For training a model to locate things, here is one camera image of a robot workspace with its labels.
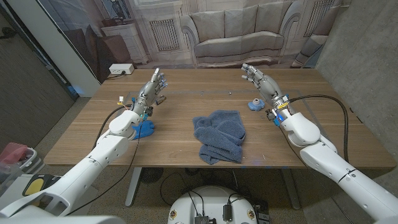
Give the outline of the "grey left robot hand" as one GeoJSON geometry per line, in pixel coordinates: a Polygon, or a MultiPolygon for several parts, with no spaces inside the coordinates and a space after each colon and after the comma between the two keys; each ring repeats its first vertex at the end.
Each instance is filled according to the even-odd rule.
{"type": "Polygon", "coordinates": [[[158,94],[167,86],[164,74],[160,73],[159,70],[160,68],[156,68],[151,79],[139,90],[133,108],[133,112],[139,116],[155,103],[158,94]]]}

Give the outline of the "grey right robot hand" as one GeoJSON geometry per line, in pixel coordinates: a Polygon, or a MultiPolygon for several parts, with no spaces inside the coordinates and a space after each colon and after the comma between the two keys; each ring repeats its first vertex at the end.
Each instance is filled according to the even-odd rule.
{"type": "Polygon", "coordinates": [[[247,73],[247,75],[243,75],[242,78],[251,82],[255,88],[259,90],[265,102],[277,113],[280,113],[283,118],[287,118],[296,113],[293,107],[289,105],[288,97],[283,94],[279,85],[273,78],[246,63],[242,64],[241,69],[247,73]]]}

